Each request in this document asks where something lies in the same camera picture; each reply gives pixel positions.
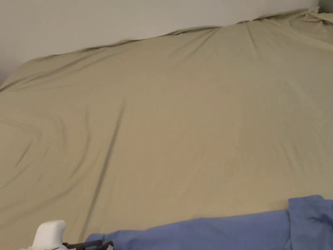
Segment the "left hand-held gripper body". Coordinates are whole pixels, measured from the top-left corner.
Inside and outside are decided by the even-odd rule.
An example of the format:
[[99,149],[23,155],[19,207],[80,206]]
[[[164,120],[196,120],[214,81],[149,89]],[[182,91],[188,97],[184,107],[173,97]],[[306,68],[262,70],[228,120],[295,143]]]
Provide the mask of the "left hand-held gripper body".
[[25,247],[24,250],[67,250],[63,245],[65,227],[64,220],[42,223],[36,231],[32,246]]

